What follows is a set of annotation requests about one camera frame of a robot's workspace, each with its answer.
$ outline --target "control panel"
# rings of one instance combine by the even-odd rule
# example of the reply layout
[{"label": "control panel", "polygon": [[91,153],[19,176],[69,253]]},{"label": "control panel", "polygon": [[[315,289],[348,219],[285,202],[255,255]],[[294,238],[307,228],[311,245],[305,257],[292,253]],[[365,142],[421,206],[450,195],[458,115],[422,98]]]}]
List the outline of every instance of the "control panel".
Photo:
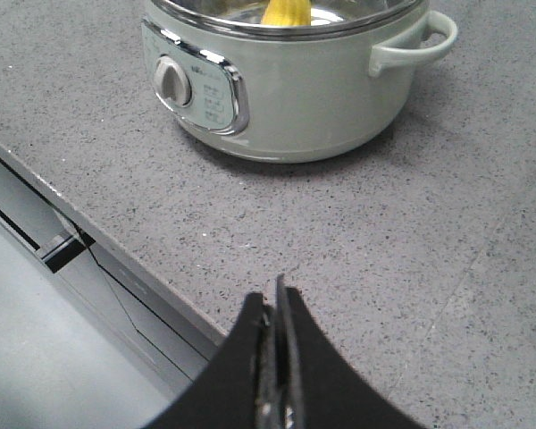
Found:
[{"label": "control panel", "polygon": [[145,62],[159,99],[179,118],[216,134],[248,124],[244,81],[226,58],[143,20]]}]

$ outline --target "countertop edge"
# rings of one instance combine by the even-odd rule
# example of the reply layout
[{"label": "countertop edge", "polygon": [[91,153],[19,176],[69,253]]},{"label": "countertop edge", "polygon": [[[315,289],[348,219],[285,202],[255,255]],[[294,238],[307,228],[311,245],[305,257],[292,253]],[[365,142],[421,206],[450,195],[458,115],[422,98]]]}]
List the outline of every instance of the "countertop edge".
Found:
[{"label": "countertop edge", "polygon": [[174,286],[167,285],[167,282],[160,276],[151,273],[119,242],[104,233],[89,217],[76,206],[73,206],[60,191],[50,186],[39,174],[33,172],[12,150],[8,150],[2,142],[0,142],[0,159],[19,174],[37,193],[49,201],[63,215],[74,221],[115,259],[131,270],[142,282],[160,286],[158,287],[159,290],[155,290],[155,288],[154,290],[161,298],[193,324],[206,338],[216,345],[221,344],[226,332],[210,316],[195,307]]}]

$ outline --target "floor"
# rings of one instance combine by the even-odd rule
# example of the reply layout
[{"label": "floor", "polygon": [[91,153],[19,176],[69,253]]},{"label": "floor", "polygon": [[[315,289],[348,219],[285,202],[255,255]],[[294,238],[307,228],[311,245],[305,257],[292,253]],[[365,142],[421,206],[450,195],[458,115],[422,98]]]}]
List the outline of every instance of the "floor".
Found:
[{"label": "floor", "polygon": [[139,428],[158,382],[0,226],[0,429]]}]

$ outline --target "quartz countertop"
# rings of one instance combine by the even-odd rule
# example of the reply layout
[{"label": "quartz countertop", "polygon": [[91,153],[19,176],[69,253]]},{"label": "quartz countertop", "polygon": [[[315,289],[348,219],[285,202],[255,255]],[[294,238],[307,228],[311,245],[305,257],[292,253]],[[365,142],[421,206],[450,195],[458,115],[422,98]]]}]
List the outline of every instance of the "quartz countertop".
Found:
[{"label": "quartz countertop", "polygon": [[536,2],[431,8],[459,40],[398,118],[343,156],[275,165],[173,120],[139,1],[0,0],[0,155],[215,341],[284,273],[425,425],[536,428]]}]

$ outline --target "stainless steel rim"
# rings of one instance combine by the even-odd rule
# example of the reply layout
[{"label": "stainless steel rim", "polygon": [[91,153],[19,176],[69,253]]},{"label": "stainless steel rim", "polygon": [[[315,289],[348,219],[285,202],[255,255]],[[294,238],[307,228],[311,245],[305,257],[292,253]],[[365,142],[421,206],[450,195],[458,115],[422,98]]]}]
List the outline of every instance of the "stainless steel rim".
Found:
[{"label": "stainless steel rim", "polygon": [[427,0],[406,0],[387,11],[374,13],[352,21],[334,22],[326,25],[301,27],[271,27],[261,24],[236,22],[203,15],[175,4],[172,0],[151,0],[151,3],[174,18],[193,27],[237,38],[262,40],[298,41],[322,38],[337,38],[348,34],[374,29],[394,21],[401,15],[418,7]]}]

